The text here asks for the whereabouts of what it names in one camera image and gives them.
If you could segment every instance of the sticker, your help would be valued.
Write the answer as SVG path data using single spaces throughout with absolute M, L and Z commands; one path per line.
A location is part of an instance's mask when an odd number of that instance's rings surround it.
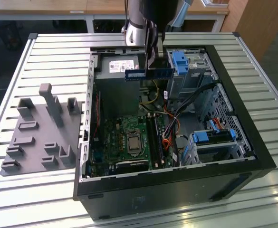
M 70 11 L 70 13 L 84 13 L 84 11 Z
M 167 100 L 168 99 L 168 92 L 166 90 L 164 90 L 164 99 Z
M 110 73 L 120 73 L 125 72 L 125 70 L 133 70 L 134 61 L 133 60 L 117 60 L 109 62 L 109 72 Z
M 145 77 L 145 73 L 129 73 L 128 77 Z
M 175 160 L 175 162 L 177 162 L 177 160 L 178 160 L 178 157 L 175 153 L 173 153 L 173 159 Z

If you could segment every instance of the ram slot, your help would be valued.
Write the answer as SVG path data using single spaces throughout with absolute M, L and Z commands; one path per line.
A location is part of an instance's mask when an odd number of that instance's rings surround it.
M 152 161 L 152 166 L 155 169 L 161 167 L 161 158 L 158 153 L 158 139 L 157 139 L 157 130 L 154 124 L 155 119 L 152 116 L 146 116 L 146 128 L 147 136 L 149 142 L 149 150 Z

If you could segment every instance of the desk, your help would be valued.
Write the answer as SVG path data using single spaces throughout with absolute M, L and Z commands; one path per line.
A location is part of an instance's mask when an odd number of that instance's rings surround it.
M 228 13 L 193 0 L 185 19 L 214 20 L 212 32 L 219 32 Z M 0 0 L 0 20 L 72 19 L 85 20 L 88 33 L 94 33 L 94 19 L 125 19 L 124 0 Z
M 278 92 L 242 39 L 231 33 L 167 37 L 167 45 L 173 40 L 179 45 L 215 46 L 277 169 L 226 200 L 95 222 L 80 202 L 72 200 L 75 169 L 0 176 L 0 227 L 278 227 Z M 85 102 L 90 47 L 101 45 L 124 46 L 124 37 L 40 34 L 28 40 L 0 106 L 0 165 L 16 126 L 20 97 L 45 103 L 38 87 L 55 78 L 52 93 L 60 102 L 71 96 Z

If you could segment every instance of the white label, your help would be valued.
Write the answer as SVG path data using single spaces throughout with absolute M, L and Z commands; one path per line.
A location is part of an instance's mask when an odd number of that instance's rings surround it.
M 120 73 L 125 72 L 125 70 L 133 70 L 134 61 L 133 60 L 117 60 L 109 62 L 109 72 L 110 73 Z
M 84 13 L 84 11 L 70 11 L 70 13 Z
M 178 157 L 175 153 L 173 153 L 173 159 L 175 160 L 175 162 L 177 162 L 177 160 L 178 160 Z
M 166 90 L 164 90 L 164 99 L 167 100 L 168 99 L 168 92 Z

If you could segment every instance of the yellow wire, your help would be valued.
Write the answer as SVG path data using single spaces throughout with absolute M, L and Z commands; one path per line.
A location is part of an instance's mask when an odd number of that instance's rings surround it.
M 155 85 L 156 88 L 157 88 L 157 95 L 156 95 L 156 98 L 155 98 L 154 100 L 152 100 L 152 101 L 139 102 L 139 104 L 141 104 L 141 105 L 148 105 L 148 104 L 151 104 L 151 103 L 155 102 L 155 101 L 158 99 L 158 96 L 159 96 L 159 88 L 158 88 L 158 85 L 156 84 L 156 82 L 155 82 L 154 80 L 152 80 L 152 81 L 153 81 L 154 85 Z

